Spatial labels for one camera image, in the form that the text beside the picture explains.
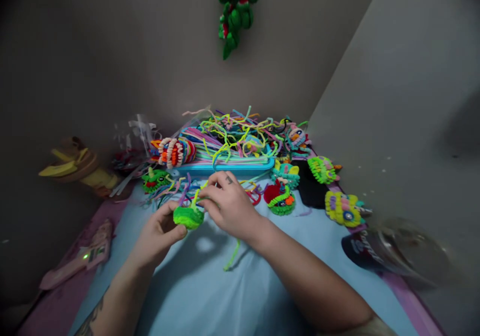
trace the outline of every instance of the yellow toy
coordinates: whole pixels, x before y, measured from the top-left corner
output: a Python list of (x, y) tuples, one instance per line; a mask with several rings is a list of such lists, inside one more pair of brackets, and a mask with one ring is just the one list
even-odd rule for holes
[[(44, 168), (38, 175), (50, 177), (59, 183), (80, 181), (90, 186), (98, 196), (108, 198), (120, 178), (100, 167), (97, 154), (85, 147), (78, 137), (63, 141), (62, 146), (62, 150), (54, 148), (51, 151), (57, 162)], [(130, 187), (116, 200), (124, 200), (131, 192)]]
[(364, 224), (362, 216), (372, 214), (369, 208), (363, 208), (364, 203), (355, 195), (328, 191), (325, 195), (325, 211), (331, 220), (348, 228)]

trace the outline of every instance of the gray wall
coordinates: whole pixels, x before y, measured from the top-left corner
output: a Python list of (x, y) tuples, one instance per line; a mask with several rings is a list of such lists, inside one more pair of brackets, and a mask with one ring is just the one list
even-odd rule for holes
[(34, 295), (98, 205), (37, 176), (59, 139), (106, 158), (114, 122), (146, 113), (169, 134), (208, 104), (305, 120), (370, 1), (260, 0), (223, 62), (217, 0), (13, 0), (0, 29), (2, 301)]
[(451, 336), (480, 332), (479, 7), (373, 0), (309, 128), (373, 222), (410, 218), (454, 251), (466, 284), (420, 291)]

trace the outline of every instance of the green pipe cleaner ornament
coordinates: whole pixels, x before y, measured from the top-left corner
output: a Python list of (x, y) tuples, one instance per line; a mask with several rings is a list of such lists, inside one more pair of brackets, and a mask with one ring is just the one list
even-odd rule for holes
[(218, 37), (225, 40), (223, 59), (226, 60), (233, 50), (239, 46), (239, 31), (248, 30), (254, 22), (251, 4), (258, 0), (219, 0), (224, 5), (220, 16)]

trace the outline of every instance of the pipe cleaner craft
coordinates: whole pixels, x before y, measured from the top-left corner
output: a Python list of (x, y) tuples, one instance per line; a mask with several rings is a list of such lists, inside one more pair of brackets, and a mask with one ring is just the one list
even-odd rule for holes
[(300, 182), (299, 167), (289, 163), (280, 163), (278, 158), (275, 160), (275, 166), (271, 169), (270, 178), (272, 181), (280, 181), (288, 185), (291, 189), (295, 189)]
[(355, 195), (328, 191), (325, 195), (325, 212), (328, 217), (339, 225), (348, 228), (364, 224), (362, 216), (372, 214), (369, 208), (363, 208), (364, 203)]
[(308, 166), (310, 167), (313, 177), (320, 183), (329, 185), (334, 181), (339, 181), (340, 176), (335, 172), (335, 167), (332, 165), (330, 159), (317, 156), (308, 159)]
[(275, 215), (289, 215), (295, 208), (295, 198), (290, 192), (290, 187), (278, 180), (265, 189), (263, 199)]
[(254, 22), (254, 13), (250, 4), (258, 0), (219, 0), (223, 4), (223, 13), (220, 16), (218, 37), (225, 40), (223, 59), (226, 60), (230, 53), (239, 45), (239, 31), (241, 28), (248, 30)]
[(309, 136), (302, 130), (300, 127), (292, 124), (287, 131), (286, 142), (292, 151), (291, 155), (293, 157), (303, 157), (307, 158), (312, 152), (311, 144), (312, 141), (309, 140)]
[(153, 140), (151, 144), (157, 149), (151, 158), (152, 161), (158, 161), (168, 169), (192, 162), (197, 155), (195, 145), (183, 137), (178, 139), (166, 137), (162, 140)]
[[(195, 197), (193, 198), (193, 201), (189, 207), (180, 206), (173, 211), (173, 222), (176, 225), (185, 225), (187, 230), (196, 230), (201, 224), (203, 224), (205, 213), (197, 208), (197, 199), (199, 197), (200, 190), (206, 185), (207, 183), (205, 183), (201, 188), (197, 189), (195, 192)], [(180, 199), (180, 205), (182, 205), (184, 197), (185, 195), (183, 194), (182, 198)]]
[(160, 186), (168, 185), (172, 180), (169, 179), (169, 173), (160, 169), (148, 168), (148, 174), (143, 175), (143, 190), (146, 194), (157, 191)]

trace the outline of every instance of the green pom pom creature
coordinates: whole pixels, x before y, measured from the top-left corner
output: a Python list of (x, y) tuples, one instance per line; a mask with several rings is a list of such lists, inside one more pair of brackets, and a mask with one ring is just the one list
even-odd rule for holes
[(147, 194), (154, 193), (160, 186), (168, 185), (171, 181), (168, 179), (169, 173), (160, 169), (148, 168), (148, 174), (143, 175), (143, 190)]
[(226, 60), (240, 42), (240, 29), (248, 30), (254, 22), (254, 13), (251, 4), (258, 0), (219, 0), (224, 5), (220, 16), (218, 37), (225, 40), (223, 59)]

